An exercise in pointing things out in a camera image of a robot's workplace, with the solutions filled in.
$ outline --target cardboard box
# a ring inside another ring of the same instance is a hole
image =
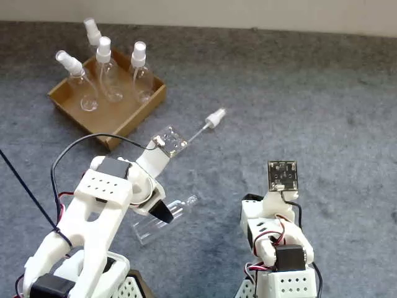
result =
[[[56,85],[48,95],[60,111],[72,118],[87,132],[112,133],[126,137],[165,100],[166,85],[155,77],[153,96],[148,102],[141,104],[133,96],[132,77],[128,72],[130,58],[115,49],[112,49],[112,57],[120,66],[119,77],[125,92],[122,101],[109,102],[98,88],[98,108],[92,112],[86,112],[81,109],[79,99],[73,94],[67,79]],[[95,57],[92,57],[84,63],[84,67],[91,72],[95,84],[99,86],[97,78],[94,76],[95,62]],[[112,137],[98,137],[98,139],[109,150],[113,150],[121,142],[121,140]]]

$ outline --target white spray cap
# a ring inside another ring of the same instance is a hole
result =
[[[72,75],[78,76],[83,70],[83,65],[75,57],[72,57],[65,51],[58,51],[55,55],[55,59],[61,63],[67,71]]]
[[[221,107],[205,119],[206,126],[214,129],[225,115],[226,109],[224,107]]]
[[[107,63],[110,61],[112,51],[110,50],[110,38],[103,36],[99,39],[97,48],[97,61],[99,63]]]
[[[144,42],[136,42],[134,52],[131,56],[131,64],[133,67],[142,67],[146,63],[146,44]]]
[[[83,21],[87,30],[87,37],[90,45],[99,45],[99,39],[102,37],[100,31],[98,30],[97,24],[95,20],[91,17],[88,17]]]

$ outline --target bottle cap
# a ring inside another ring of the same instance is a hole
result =
[[[99,45],[99,39],[102,37],[100,31],[98,30],[97,24],[95,20],[91,17],[85,19],[83,21],[84,25],[86,26],[87,30],[87,37],[90,45]]]
[[[83,65],[75,57],[72,57],[65,51],[58,51],[55,55],[55,59],[61,63],[67,71],[72,75],[78,76],[83,70]]]
[[[110,38],[103,36],[99,39],[99,46],[97,48],[97,61],[99,63],[107,63],[110,61],[112,51],[110,49]]]
[[[136,42],[134,52],[131,56],[131,64],[133,67],[142,67],[146,63],[146,44],[144,42]]]

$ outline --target black cable cord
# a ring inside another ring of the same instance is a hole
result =
[[[12,173],[14,174],[14,176],[18,179],[19,183],[21,183],[22,187],[25,189],[25,191],[27,192],[27,194],[30,196],[30,198],[33,200],[33,202],[35,203],[35,205],[37,206],[37,208],[41,211],[41,213],[44,215],[44,217],[48,220],[48,222],[50,223],[50,225],[53,228],[53,231],[55,231],[57,234],[59,234],[59,236],[61,236],[63,239],[65,239],[65,241],[68,243],[68,245],[70,247],[72,247],[72,243],[70,242],[70,240],[68,239],[68,237],[66,237],[65,235],[63,235],[60,231],[60,229],[56,226],[56,224],[52,221],[51,217],[47,214],[47,212],[45,212],[44,208],[40,205],[40,203],[38,202],[38,200],[36,199],[36,197],[33,195],[33,193],[30,191],[29,187],[26,185],[25,181],[21,178],[21,176],[19,176],[17,170],[14,168],[14,166],[11,164],[11,162],[8,160],[7,156],[3,153],[2,150],[0,150],[0,155],[1,157],[4,159],[4,161],[6,162],[6,164],[8,165],[8,167],[10,168],[10,170],[12,171]]]
[[[323,277],[321,275],[320,269],[318,269],[317,265],[315,262],[312,262],[312,265],[314,267],[314,270],[317,273],[318,277],[318,291],[317,291],[317,298],[321,298],[321,294],[323,293]]]
[[[288,204],[288,205],[292,205],[298,208],[299,210],[299,214],[298,214],[298,225],[300,227],[300,229],[302,230],[302,207],[300,204],[295,203],[295,202],[290,202],[290,201],[286,201],[284,198],[284,193],[282,191],[280,191],[281,194],[281,198],[283,199],[284,203]],[[318,291],[317,291],[317,298],[321,298],[321,294],[323,293],[323,277],[321,275],[320,269],[317,267],[315,262],[312,262],[312,265],[314,267],[314,270],[317,273],[317,277],[318,277]]]
[[[17,278],[17,280],[15,281],[15,293],[17,294],[17,297],[20,298],[19,292],[18,292],[18,284],[19,281],[24,277],[24,274],[22,274],[21,276],[19,276]]]
[[[288,205],[292,205],[298,208],[298,226],[300,227],[300,229],[302,229],[302,207],[301,205],[299,205],[298,203],[295,202],[291,202],[291,201],[286,201],[284,198],[284,193],[283,191],[280,191],[281,194],[281,198],[283,199],[284,203],[288,204]]]
[[[91,135],[86,135],[84,137],[81,137],[77,140],[75,140],[73,143],[71,143],[70,145],[68,145],[62,152],[61,154],[59,154],[59,156],[56,158],[56,160],[53,162],[52,166],[51,166],[51,184],[52,184],[52,189],[54,192],[54,197],[55,197],[55,204],[56,204],[56,222],[58,223],[60,221],[60,215],[61,215],[61,202],[59,200],[58,197],[58,187],[56,186],[56,179],[55,179],[55,168],[57,166],[57,164],[60,162],[60,160],[62,159],[62,157],[67,154],[67,152],[72,149],[72,147],[74,147],[75,145],[77,145],[78,143],[80,143],[81,141],[84,141],[88,138],[94,138],[94,137],[112,137],[112,138],[118,138],[120,140],[126,141],[128,143],[131,143],[134,146],[137,146],[141,149],[144,150],[154,150],[157,148],[157,146],[154,146],[153,148],[146,148],[143,145],[134,142],[133,140],[130,140],[129,138],[125,138],[122,137],[120,135],[113,135],[111,133],[93,133]]]

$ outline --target plastic bottle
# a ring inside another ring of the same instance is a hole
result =
[[[102,34],[98,30],[97,24],[95,20],[91,17],[88,17],[83,21],[84,26],[86,26],[87,30],[87,38],[90,44],[90,51],[93,54],[96,54],[97,47],[99,46],[99,39],[102,37]]]
[[[98,108],[98,90],[90,79],[88,70],[83,68],[80,61],[65,51],[56,53],[55,59],[69,71],[68,83],[80,98],[81,108],[87,112],[96,110]]]
[[[146,44],[136,42],[131,56],[130,73],[133,91],[138,101],[145,103],[153,95],[154,76],[146,62]]]
[[[118,77],[118,65],[112,59],[111,55],[110,39],[103,36],[99,40],[96,54],[96,75],[100,90],[104,93],[107,100],[110,102],[118,102],[123,99],[124,95]]]
[[[176,200],[168,204],[167,207],[174,216],[174,220],[171,223],[165,223],[152,215],[148,215],[140,222],[134,223],[133,229],[140,243],[146,245],[160,236],[160,234],[173,229],[173,227],[183,222],[191,213],[192,207],[196,205],[197,201],[196,196],[190,196],[186,201]]]

